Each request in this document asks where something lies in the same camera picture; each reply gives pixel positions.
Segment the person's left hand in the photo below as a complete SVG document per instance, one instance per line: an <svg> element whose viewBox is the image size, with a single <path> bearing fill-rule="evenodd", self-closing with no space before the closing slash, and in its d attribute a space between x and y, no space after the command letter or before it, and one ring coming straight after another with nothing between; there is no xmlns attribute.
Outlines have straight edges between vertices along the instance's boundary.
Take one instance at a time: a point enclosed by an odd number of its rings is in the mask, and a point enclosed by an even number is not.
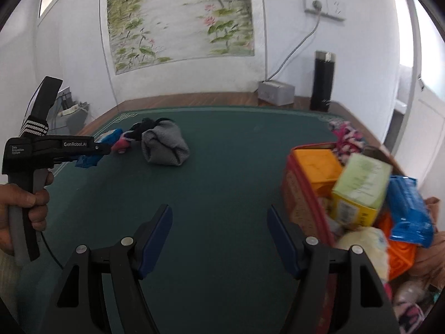
<svg viewBox="0 0 445 334"><path fill-rule="evenodd" d="M14 256L15 239L12 237L14 217L20 223L29 221L37 232L47 227L48 203L50 195L46 188L30 193L20 188L14 181L1 184L1 251Z"/></svg>

